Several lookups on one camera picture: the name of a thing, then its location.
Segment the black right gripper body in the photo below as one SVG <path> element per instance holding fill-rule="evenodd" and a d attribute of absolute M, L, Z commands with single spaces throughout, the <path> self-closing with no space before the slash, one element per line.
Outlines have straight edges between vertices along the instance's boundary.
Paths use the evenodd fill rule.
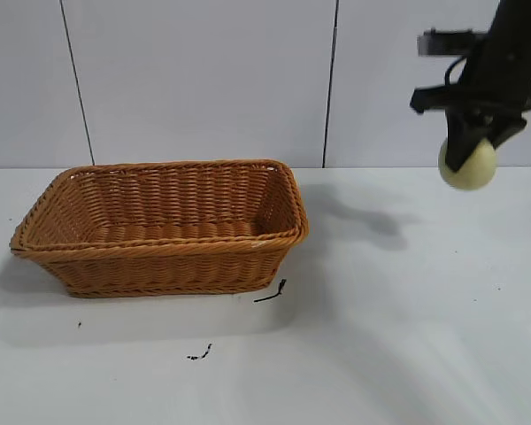
<path fill-rule="evenodd" d="M 456 52 L 443 84 L 417 88 L 410 106 L 520 116 L 531 111 L 531 52 Z"/>

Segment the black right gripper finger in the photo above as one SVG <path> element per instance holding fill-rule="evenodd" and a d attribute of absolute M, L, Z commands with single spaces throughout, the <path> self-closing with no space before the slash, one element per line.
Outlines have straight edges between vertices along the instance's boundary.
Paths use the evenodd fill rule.
<path fill-rule="evenodd" d="M 500 147 L 510 138 L 520 133 L 527 125 L 522 117 L 495 117 L 489 130 L 489 142 L 493 147 Z"/>
<path fill-rule="evenodd" d="M 447 147 L 445 163 L 457 173 L 486 135 L 486 125 L 479 113 L 447 110 Z"/>

